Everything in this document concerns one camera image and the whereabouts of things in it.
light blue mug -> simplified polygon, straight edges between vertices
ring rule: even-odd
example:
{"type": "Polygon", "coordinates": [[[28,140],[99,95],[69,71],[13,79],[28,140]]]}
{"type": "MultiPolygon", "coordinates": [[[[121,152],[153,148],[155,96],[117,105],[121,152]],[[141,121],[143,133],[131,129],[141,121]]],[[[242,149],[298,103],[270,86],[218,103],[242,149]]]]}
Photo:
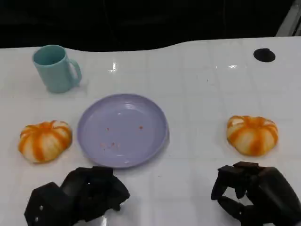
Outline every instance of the light blue mug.
{"type": "Polygon", "coordinates": [[[81,80],[79,64],[69,59],[66,50],[61,46],[41,47],[33,54],[32,61],[49,92],[64,93],[78,85],[81,80]],[[75,68],[76,78],[72,75],[70,64],[75,68]]]}

plate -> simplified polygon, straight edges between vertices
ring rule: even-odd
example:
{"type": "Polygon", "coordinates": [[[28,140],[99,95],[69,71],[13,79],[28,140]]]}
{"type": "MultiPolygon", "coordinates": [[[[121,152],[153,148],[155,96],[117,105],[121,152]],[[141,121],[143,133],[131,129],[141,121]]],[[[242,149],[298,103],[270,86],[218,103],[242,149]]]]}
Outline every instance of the plate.
{"type": "Polygon", "coordinates": [[[78,125],[78,142],[93,162],[112,168],[139,165],[160,152],[168,140],[163,111],[135,94],[116,94],[91,105],[78,125]]]}

orange and white pumpkin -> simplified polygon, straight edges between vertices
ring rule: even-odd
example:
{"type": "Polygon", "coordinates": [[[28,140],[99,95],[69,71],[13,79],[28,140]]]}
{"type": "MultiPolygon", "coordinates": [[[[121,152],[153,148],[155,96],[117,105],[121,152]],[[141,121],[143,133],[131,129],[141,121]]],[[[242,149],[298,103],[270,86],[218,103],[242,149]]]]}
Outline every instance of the orange and white pumpkin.
{"type": "Polygon", "coordinates": [[[57,158],[72,142],[72,131],[63,121],[26,126],[20,134],[19,151],[34,163],[57,158]]]}
{"type": "Polygon", "coordinates": [[[263,117],[232,116],[228,121],[227,139],[240,153],[260,156],[278,141],[276,124],[263,117]]]}

